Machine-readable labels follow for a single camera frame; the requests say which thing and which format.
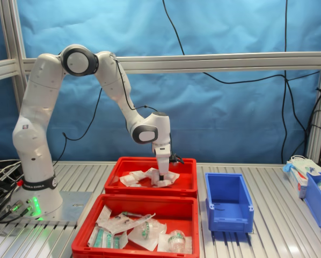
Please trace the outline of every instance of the green light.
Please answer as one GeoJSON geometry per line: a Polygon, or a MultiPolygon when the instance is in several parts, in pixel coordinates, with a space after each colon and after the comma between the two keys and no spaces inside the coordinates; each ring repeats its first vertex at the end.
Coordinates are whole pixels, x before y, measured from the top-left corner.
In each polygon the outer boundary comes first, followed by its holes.
{"type": "Polygon", "coordinates": [[[41,214],[41,209],[40,209],[40,206],[39,206],[39,202],[38,202],[38,199],[36,197],[33,197],[33,201],[34,201],[34,206],[35,206],[35,216],[38,216],[41,214]]]}

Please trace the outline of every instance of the metal table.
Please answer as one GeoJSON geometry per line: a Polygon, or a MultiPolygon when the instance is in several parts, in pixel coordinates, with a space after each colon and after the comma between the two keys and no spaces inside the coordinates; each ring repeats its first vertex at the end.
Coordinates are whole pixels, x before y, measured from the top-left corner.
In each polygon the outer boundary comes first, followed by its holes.
{"type": "MultiPolygon", "coordinates": [[[[71,257],[71,243],[115,162],[59,162],[55,171],[63,191],[90,191],[93,198],[79,226],[10,223],[0,228],[0,257],[71,257]]],[[[281,165],[198,163],[200,257],[321,258],[321,229],[305,202],[296,197],[281,165]],[[204,172],[242,173],[254,205],[253,233],[208,230],[204,172]]]]}

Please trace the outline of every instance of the box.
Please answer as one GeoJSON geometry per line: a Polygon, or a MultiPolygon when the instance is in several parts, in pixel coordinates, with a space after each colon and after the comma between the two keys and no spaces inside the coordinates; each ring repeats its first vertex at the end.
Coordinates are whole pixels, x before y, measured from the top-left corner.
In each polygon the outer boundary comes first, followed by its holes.
{"type": "Polygon", "coordinates": [[[99,258],[99,257],[143,257],[143,258],[199,258],[199,222],[198,222],[198,201],[186,197],[160,197],[160,196],[135,196],[135,195],[100,195],[84,224],[81,226],[77,236],[72,243],[72,255],[74,258],[99,258]],[[160,223],[167,225],[167,233],[173,230],[181,230],[187,237],[192,237],[192,254],[176,254],[153,252],[128,241],[124,249],[94,248],[87,247],[87,241],[93,231],[95,222],[103,208],[107,205],[116,216],[122,211],[129,211],[139,214],[154,214],[153,217],[160,223]]]}
{"type": "Polygon", "coordinates": [[[211,231],[252,232],[253,205],[242,174],[206,173],[211,231]]]}
{"type": "Polygon", "coordinates": [[[184,164],[170,163],[169,171],[179,173],[180,177],[165,188],[153,188],[151,180],[145,178],[139,184],[145,188],[127,187],[119,180],[121,176],[128,175],[131,171],[141,170],[146,172],[150,168],[158,168],[155,157],[121,157],[114,166],[107,182],[105,191],[109,194],[120,195],[153,195],[153,196],[180,196],[196,198],[198,185],[196,177],[196,161],[194,159],[183,159],[184,164]]]}
{"type": "Polygon", "coordinates": [[[305,198],[308,182],[306,177],[293,167],[285,171],[285,173],[288,176],[291,185],[296,190],[298,197],[305,198]]]}
{"type": "Polygon", "coordinates": [[[317,186],[317,183],[321,181],[321,175],[311,176],[309,173],[307,173],[307,176],[309,180],[307,184],[305,202],[318,226],[321,228],[321,191],[317,186]]]}

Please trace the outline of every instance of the plastic cap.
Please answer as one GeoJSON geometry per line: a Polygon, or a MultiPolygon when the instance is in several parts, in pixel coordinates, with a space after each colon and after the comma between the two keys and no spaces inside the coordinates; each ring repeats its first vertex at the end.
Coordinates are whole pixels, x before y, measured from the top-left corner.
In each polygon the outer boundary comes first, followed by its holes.
{"type": "Polygon", "coordinates": [[[21,187],[23,185],[23,180],[17,181],[16,184],[17,184],[18,187],[21,187]]]}

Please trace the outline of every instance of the red plastic bin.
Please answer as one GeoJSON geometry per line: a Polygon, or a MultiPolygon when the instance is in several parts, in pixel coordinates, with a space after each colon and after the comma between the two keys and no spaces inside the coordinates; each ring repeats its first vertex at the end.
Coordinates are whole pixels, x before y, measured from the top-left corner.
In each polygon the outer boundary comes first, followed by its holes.
{"type": "Polygon", "coordinates": [[[71,247],[74,258],[198,258],[200,256],[198,201],[187,197],[100,195],[71,247]],[[153,218],[160,223],[166,223],[167,234],[173,230],[181,230],[187,237],[192,237],[192,254],[157,252],[157,247],[151,252],[131,241],[128,241],[124,249],[87,247],[87,241],[104,205],[112,210],[112,217],[122,211],[140,214],[156,213],[153,218]]]}
{"type": "Polygon", "coordinates": [[[115,164],[109,178],[105,184],[105,192],[109,194],[120,195],[152,195],[152,196],[178,196],[178,197],[194,197],[198,192],[198,184],[196,178],[196,160],[183,159],[184,164],[169,164],[169,171],[179,173],[180,177],[164,188],[153,188],[151,180],[145,178],[139,181],[139,184],[146,188],[127,187],[120,182],[120,177],[128,175],[131,171],[141,170],[146,172],[150,168],[157,168],[157,160],[155,157],[121,157],[115,164]]]}

